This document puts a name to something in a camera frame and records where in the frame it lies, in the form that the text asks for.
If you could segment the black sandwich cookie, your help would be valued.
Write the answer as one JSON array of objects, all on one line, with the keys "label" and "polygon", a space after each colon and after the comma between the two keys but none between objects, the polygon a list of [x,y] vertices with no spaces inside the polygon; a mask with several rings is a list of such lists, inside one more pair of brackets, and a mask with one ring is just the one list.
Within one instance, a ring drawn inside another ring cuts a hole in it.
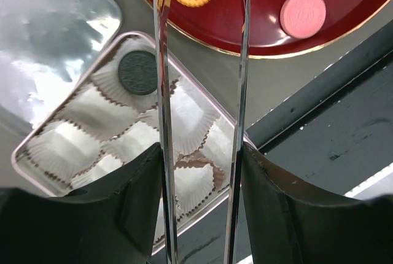
[{"label": "black sandwich cookie", "polygon": [[157,89],[156,58],[148,51],[128,52],[120,60],[117,74],[121,86],[133,95],[149,95]]}]

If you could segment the metal tongs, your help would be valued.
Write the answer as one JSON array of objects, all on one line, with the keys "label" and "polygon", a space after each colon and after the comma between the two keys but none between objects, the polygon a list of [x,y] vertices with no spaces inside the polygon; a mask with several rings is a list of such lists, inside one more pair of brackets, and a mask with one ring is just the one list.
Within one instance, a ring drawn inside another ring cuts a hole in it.
[{"label": "metal tongs", "polygon": [[[228,211],[225,235],[224,263],[235,263],[236,231],[238,223],[239,193],[241,188],[241,167],[243,159],[244,120],[246,114],[246,90],[249,59],[249,33],[251,0],[242,0],[243,25],[240,50],[238,81],[238,116],[235,122],[233,153],[228,193]],[[154,31],[157,62],[158,120],[161,152],[164,160],[163,206],[165,219],[165,244],[167,263],[177,263],[177,221],[175,210],[173,138],[171,126],[171,105],[169,92],[169,71],[167,52],[167,19],[171,0],[153,0]]]}]

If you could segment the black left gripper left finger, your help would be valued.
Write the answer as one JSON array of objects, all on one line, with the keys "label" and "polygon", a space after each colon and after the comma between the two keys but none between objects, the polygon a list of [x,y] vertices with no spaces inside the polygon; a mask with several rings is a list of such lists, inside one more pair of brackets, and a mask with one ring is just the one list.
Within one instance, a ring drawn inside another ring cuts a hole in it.
[{"label": "black left gripper left finger", "polygon": [[2,263],[145,263],[152,254],[163,157],[155,143],[64,197],[1,189]]}]

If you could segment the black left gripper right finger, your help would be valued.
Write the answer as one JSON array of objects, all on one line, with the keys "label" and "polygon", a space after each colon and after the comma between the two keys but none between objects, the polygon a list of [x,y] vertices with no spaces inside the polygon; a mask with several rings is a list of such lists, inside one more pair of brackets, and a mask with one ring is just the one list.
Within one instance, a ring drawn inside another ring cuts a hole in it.
[{"label": "black left gripper right finger", "polygon": [[255,263],[391,263],[392,196],[357,200],[243,149],[241,185]]}]

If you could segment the silver tin lid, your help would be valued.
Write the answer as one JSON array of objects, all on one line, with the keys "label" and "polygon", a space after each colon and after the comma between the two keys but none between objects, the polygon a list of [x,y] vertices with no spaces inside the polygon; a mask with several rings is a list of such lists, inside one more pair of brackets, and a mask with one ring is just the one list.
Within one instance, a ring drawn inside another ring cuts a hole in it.
[{"label": "silver tin lid", "polygon": [[1,107],[37,126],[121,22],[114,0],[1,0]]}]

